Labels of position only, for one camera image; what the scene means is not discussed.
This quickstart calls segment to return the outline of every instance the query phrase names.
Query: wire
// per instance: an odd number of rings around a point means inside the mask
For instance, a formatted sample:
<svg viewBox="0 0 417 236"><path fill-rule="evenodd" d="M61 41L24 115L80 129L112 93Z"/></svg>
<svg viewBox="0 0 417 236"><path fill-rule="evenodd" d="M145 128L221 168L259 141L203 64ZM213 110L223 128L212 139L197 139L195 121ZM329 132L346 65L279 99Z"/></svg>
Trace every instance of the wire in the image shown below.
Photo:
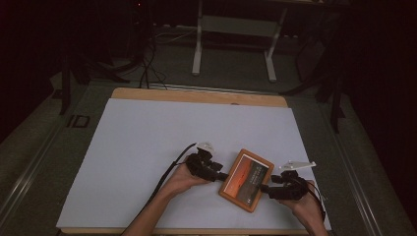
<svg viewBox="0 0 417 236"><path fill-rule="evenodd" d="M168 167L168 169L165 171L165 173L162 175L162 177L160 178L159 182L157 183L155 189L153 190L153 193L150 195L147 203L144 205L144 207L141 209L141 211L139 213L142 212L142 210L144 210L144 208L153 200L153 198L155 197L155 195L157 194L157 192L159 191L160 187L162 186L163 182L165 181L166 177L168 176L168 174L171 172L172 168L174 168L174 166L176 166L178 164L178 161L181 159L181 157L184 155L185 152L187 152L188 149L192 148L193 146L195 146L196 144L191 144L188 147L186 147L183 152L178 156L178 158L173 161L171 163L171 165Z"/></svg>
<svg viewBox="0 0 417 236"><path fill-rule="evenodd" d="M186 33L184 33L184 34L182 34L182 35L179 35L179 36L177 36L177 37L174 37L174 38L172 38L172 39L169 39L169 40L166 40L166 41L160 41L160 42L157 42L157 44L166 44L166 43L169 43L169 42L173 42L173 41L175 41L175 40L177 40L177 39L179 39L179 38L181 38L181 37L185 37L185 36L190 35L190 34L192 34L192 33L194 33L194 32L197 32L197 31L196 31L196 30L189 31L189 32L186 32Z"/></svg>

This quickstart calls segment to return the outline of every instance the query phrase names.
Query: desk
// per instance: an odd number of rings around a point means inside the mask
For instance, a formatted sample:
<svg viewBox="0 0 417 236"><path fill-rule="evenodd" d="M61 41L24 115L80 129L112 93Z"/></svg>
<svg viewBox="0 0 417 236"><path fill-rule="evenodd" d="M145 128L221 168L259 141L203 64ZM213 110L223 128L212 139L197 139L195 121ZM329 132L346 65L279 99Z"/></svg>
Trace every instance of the desk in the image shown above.
<svg viewBox="0 0 417 236"><path fill-rule="evenodd" d="M276 166L290 159L307 161L292 111L286 106L278 96L116 89L57 227L65 233L120 233L142 208L172 158L193 142L212 142L213 161L222 163L224 172L240 148ZM299 173L315 179L311 169ZM220 185L198 186L174 199L154 234L306 233L286 206L263 195L255 212L248 213L219 196ZM330 229L328 219L326 227Z"/></svg>
<svg viewBox="0 0 417 236"><path fill-rule="evenodd" d="M277 22L269 21L255 21L247 19L236 19L218 16L208 16L203 14L203 0L199 0L198 20L197 20L197 44L194 54L194 62L192 74L198 76L200 74L201 60L202 60L202 34L203 31L216 31L226 33L236 33L244 35L254 36L266 36L271 38L270 47L265 51L265 61L268 71L268 79L270 82L276 82L275 69L273 68L272 55L275 49L276 43L279 39L279 35L282 29L282 25L285 21L285 17L289 7L303 6L320 8L325 11L340 12L345 11L345 6L336 4L325 3L323 0L269 0L273 4L279 4L282 6L279 20Z"/></svg>

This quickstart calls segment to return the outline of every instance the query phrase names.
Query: forearm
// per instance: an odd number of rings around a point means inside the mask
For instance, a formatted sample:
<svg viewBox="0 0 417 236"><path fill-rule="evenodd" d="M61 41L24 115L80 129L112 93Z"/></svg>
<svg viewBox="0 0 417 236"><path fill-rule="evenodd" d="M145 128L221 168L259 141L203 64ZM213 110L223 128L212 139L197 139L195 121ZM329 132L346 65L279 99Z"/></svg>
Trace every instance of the forearm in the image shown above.
<svg viewBox="0 0 417 236"><path fill-rule="evenodd" d="M160 191L144 210L126 228L123 236L149 236L173 196Z"/></svg>

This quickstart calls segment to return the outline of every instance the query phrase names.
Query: hand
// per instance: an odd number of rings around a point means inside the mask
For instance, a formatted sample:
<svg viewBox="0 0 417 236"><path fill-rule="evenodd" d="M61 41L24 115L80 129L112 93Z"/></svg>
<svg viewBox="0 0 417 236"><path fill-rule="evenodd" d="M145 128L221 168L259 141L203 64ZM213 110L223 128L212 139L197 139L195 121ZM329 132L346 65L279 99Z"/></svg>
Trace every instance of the hand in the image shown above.
<svg viewBox="0 0 417 236"><path fill-rule="evenodd" d="M311 183L309 188L314 193L314 181L308 182ZM310 193L307 193L299 201L280 200L278 202L292 210L292 213L304 225L310 235L328 235L318 203Z"/></svg>
<svg viewBox="0 0 417 236"><path fill-rule="evenodd" d="M191 189L193 186L207 183L209 183L209 181L192 175L190 170L188 170L187 165L184 163L180 164L175 169L174 173L166 181L160 191L164 191L169 196L171 196L171 198L173 198L178 194L184 193L185 191Z"/></svg>

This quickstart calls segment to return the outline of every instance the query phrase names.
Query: wooden table edge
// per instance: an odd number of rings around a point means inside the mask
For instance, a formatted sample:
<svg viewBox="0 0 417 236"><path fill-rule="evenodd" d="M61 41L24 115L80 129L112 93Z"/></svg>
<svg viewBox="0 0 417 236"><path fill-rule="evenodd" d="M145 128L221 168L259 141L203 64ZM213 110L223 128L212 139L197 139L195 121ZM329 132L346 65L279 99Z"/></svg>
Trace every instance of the wooden table edge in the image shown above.
<svg viewBox="0 0 417 236"><path fill-rule="evenodd" d="M288 107L284 97L218 91L116 88L111 98Z"/></svg>

